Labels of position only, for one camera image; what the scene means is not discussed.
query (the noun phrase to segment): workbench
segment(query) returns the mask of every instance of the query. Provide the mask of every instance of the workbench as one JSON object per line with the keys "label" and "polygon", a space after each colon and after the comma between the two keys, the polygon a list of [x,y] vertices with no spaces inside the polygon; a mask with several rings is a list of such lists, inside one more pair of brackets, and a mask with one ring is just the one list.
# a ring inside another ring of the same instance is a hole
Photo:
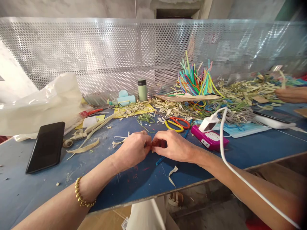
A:
{"label": "workbench", "polygon": [[[291,112],[302,106],[305,105],[286,104],[282,106],[282,109]],[[100,140],[99,145],[92,149],[93,152],[77,154],[67,160],[71,155],[67,154],[66,149],[63,148],[59,165],[31,175],[26,175],[25,170],[35,140],[15,142],[11,139],[2,143],[0,145],[0,165],[3,165],[0,167],[1,229],[10,229],[18,224],[44,202],[113,154],[120,145],[112,148],[112,142],[122,140],[113,136],[127,136],[128,131],[133,133],[143,130],[136,117],[124,118],[121,121],[113,119],[107,126],[112,128],[97,131],[88,141],[87,144],[90,144],[97,137]],[[306,119],[301,118],[297,126],[307,130]],[[167,130],[161,122],[145,127],[155,133],[159,130]],[[249,169],[307,151],[307,141],[304,141],[307,140],[307,134],[293,130],[282,131],[293,136],[277,130],[268,130],[238,139],[228,138],[230,143],[225,150],[227,161],[241,169]],[[187,140],[205,148],[191,133],[187,136]],[[77,148],[82,142],[83,139],[75,141],[71,149]],[[143,162],[115,176],[98,196],[90,212],[130,205],[213,179],[210,173],[195,164],[166,158],[156,166],[155,163],[159,158],[159,155],[150,152]],[[179,169],[172,174],[176,187],[168,179],[168,173],[174,166]]]}

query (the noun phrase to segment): perforated metal sheet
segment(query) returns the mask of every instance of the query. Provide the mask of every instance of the perforated metal sheet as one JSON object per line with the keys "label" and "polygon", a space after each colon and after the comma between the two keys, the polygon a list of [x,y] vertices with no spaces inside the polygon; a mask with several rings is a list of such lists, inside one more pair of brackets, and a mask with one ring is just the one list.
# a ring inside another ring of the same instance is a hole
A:
{"label": "perforated metal sheet", "polygon": [[0,39],[38,89],[74,72],[93,105],[122,89],[137,96],[138,78],[146,78],[148,96],[172,91],[185,50],[197,66],[212,60],[213,80],[226,84],[273,65],[290,72],[307,67],[304,23],[1,18]]}

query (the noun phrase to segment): human arm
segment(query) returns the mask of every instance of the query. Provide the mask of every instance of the human arm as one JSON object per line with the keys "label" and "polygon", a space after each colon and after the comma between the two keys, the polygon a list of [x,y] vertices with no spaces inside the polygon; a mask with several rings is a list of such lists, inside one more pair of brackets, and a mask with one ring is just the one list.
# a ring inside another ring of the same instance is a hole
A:
{"label": "human arm", "polygon": [[[161,140],[167,141],[167,148],[159,147]],[[159,131],[153,139],[153,151],[173,160],[198,164],[226,185],[271,229],[295,229],[237,177],[220,157],[191,144],[176,132]],[[300,200],[295,195],[244,170],[232,167],[284,214],[296,223],[300,222]]]}
{"label": "human arm", "polygon": [[[130,135],[113,155],[81,178],[79,189],[83,199],[93,202],[116,174],[144,160],[150,149],[151,137],[145,131]],[[88,207],[80,207],[75,184],[72,184],[36,209],[14,229],[77,229],[89,210]]]}
{"label": "human arm", "polygon": [[275,94],[283,102],[307,103],[307,87],[289,87],[287,89],[276,89]]}

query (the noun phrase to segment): pink power strip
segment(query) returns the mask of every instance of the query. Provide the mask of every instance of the pink power strip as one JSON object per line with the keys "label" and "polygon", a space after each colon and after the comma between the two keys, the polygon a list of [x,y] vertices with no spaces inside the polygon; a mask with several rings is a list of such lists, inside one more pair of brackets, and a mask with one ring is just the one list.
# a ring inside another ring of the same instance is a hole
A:
{"label": "pink power strip", "polygon": [[[202,133],[198,129],[199,125],[194,125],[191,128],[191,133],[196,136],[200,142],[210,151],[220,151],[220,135],[214,131]],[[229,140],[223,137],[224,147],[229,143]]]}

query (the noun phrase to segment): hand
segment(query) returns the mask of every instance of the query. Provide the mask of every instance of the hand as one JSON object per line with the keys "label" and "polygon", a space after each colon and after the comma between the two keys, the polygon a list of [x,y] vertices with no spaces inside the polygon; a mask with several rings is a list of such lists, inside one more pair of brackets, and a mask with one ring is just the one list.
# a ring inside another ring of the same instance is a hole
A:
{"label": "hand", "polygon": [[161,156],[189,163],[197,163],[204,149],[193,145],[173,130],[159,131],[153,138],[152,150]]}
{"label": "hand", "polygon": [[112,155],[112,163],[118,172],[125,171],[143,161],[150,149],[151,136],[146,131],[132,133]]}
{"label": "hand", "polygon": [[307,103],[307,87],[291,87],[275,90],[277,97],[288,103]]}

